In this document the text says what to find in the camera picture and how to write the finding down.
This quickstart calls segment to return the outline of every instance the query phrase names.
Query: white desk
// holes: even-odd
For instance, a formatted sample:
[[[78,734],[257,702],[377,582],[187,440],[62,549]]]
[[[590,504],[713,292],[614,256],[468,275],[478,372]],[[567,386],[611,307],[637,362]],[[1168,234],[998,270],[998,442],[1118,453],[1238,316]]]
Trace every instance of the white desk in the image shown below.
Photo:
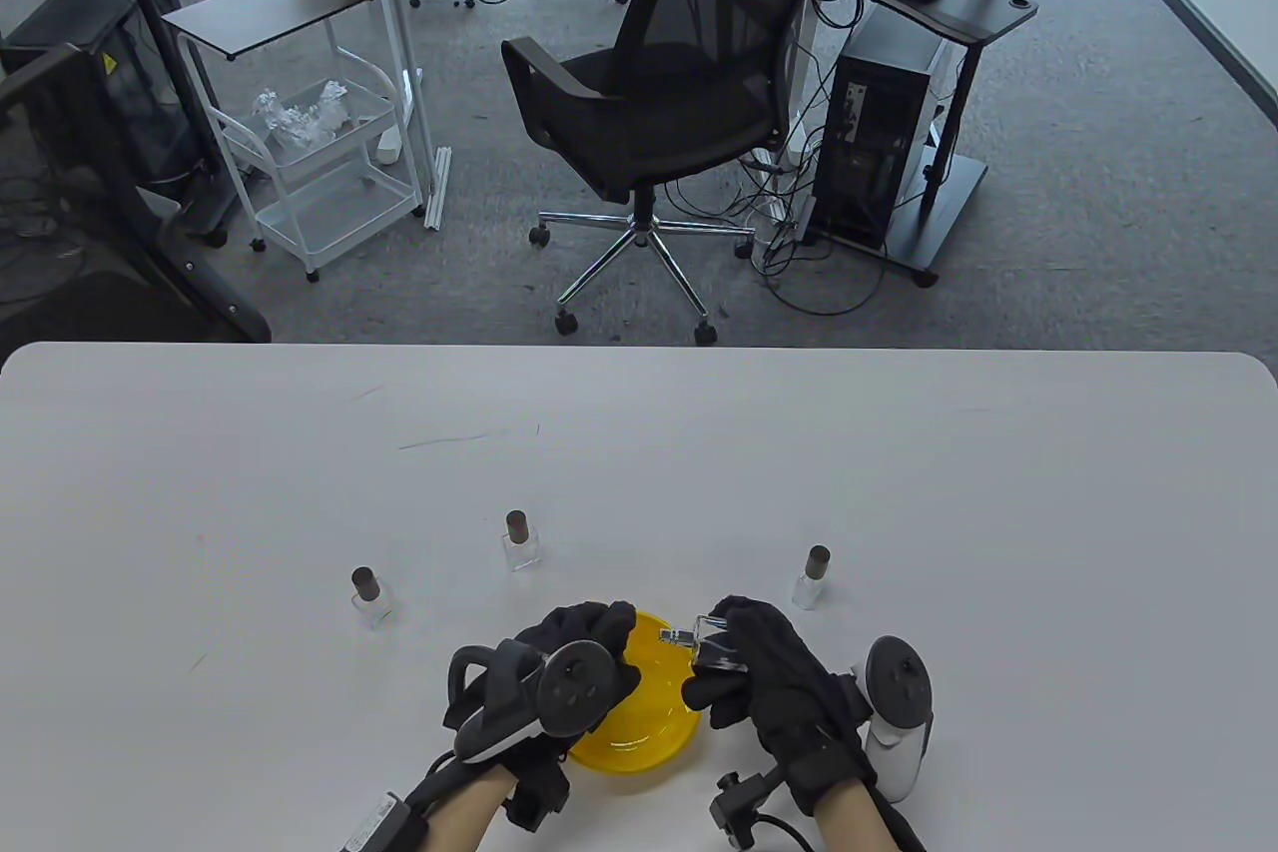
[[[785,602],[826,542],[800,632],[835,668],[898,632],[932,671],[904,807],[934,852],[1268,848],[1275,455],[1241,355],[28,346],[0,376],[4,847],[337,848],[449,743],[461,643],[587,597]],[[362,563],[404,597],[386,636]],[[486,848],[725,852],[714,780],[762,764],[703,727],[654,780],[570,766],[564,814]]]

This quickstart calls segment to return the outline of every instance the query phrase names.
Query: plastic bag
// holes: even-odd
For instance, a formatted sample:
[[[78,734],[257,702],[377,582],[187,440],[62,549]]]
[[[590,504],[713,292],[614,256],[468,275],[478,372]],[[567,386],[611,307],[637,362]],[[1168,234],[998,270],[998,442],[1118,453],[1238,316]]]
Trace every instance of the plastic bag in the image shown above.
[[[265,89],[254,100],[253,112],[263,114],[266,129],[284,146],[316,149],[337,139],[337,130],[349,120],[350,112],[346,112],[346,103],[341,102],[345,96],[345,86],[328,80],[314,105],[299,109],[285,107],[275,89]]]

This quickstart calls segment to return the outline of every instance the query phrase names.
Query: white cart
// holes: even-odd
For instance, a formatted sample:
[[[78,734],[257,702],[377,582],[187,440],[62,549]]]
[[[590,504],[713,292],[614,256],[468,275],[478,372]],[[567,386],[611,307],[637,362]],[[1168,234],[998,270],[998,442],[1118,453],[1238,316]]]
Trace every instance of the white cart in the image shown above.
[[[373,63],[339,47],[334,34],[332,17],[366,1],[369,0],[206,0],[165,17],[178,29],[178,47],[227,169],[235,171],[235,160],[240,158],[266,172],[275,186],[275,203],[258,209],[240,176],[233,176],[253,225],[253,249],[266,249],[266,240],[273,241],[302,259],[311,282],[320,280],[322,264],[354,249],[404,213],[424,216],[415,164],[408,162],[412,181],[405,184],[372,161],[372,144],[392,126],[409,143],[399,91]],[[339,80],[346,88],[341,102],[349,120],[331,143],[294,144],[272,134],[265,114],[236,118],[215,107],[207,77],[192,56],[196,43],[234,61],[243,52],[320,22],[332,51],[334,75],[281,98],[281,105],[311,107],[328,79]]]

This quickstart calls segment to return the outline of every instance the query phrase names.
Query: yellow dish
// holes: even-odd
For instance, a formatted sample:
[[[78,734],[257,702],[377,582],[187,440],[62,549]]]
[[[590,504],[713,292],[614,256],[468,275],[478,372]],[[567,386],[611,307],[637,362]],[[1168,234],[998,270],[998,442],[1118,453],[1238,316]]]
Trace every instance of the yellow dish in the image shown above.
[[[569,752],[587,769],[611,775],[657,769],[697,736],[700,713],[684,705],[681,692],[684,680],[693,674],[691,650],[658,641],[657,634],[667,628],[670,623],[657,616],[638,614],[626,641],[626,662],[639,669],[639,688]]]

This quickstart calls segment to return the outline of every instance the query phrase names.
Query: hand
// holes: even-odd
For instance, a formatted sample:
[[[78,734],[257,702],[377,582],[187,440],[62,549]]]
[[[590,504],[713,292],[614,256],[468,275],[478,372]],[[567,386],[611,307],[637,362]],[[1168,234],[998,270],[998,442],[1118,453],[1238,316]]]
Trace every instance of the hand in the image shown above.
[[[515,639],[537,648],[539,653],[546,655],[580,639],[589,639],[607,648],[617,662],[616,696],[611,709],[639,686],[639,669],[627,666],[624,659],[626,641],[634,627],[635,608],[630,603],[612,603],[611,605],[581,603],[552,611],[541,623],[532,625]],[[446,727],[460,728],[461,720],[465,720],[479,706],[483,701],[484,682],[486,676],[479,676],[466,687],[461,700],[454,704],[445,715],[443,724]],[[543,733],[515,743],[501,754],[500,760],[506,769],[523,780],[534,772],[544,772],[551,766],[557,768],[579,740],[580,736],[552,738]]]
[[[874,769],[856,733],[869,711],[858,714],[845,683],[808,651],[790,620],[776,607],[744,597],[726,597],[711,616],[726,620],[727,641],[748,672],[694,669],[684,683],[689,709],[708,706],[713,729],[753,720],[804,815],[812,815],[836,784],[874,784]]]

